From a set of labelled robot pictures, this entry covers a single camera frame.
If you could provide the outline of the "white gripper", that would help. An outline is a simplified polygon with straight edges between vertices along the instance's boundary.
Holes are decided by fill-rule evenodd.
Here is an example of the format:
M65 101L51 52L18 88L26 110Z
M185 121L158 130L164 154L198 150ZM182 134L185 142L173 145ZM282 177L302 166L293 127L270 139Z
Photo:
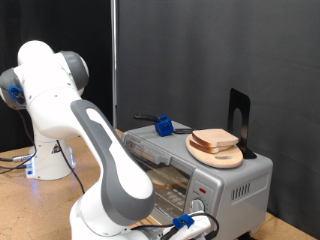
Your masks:
M190 227L182 227L171 237L171 240L190 240L201 235L210 227L211 223L207 219L200 219L199 221L195 221Z

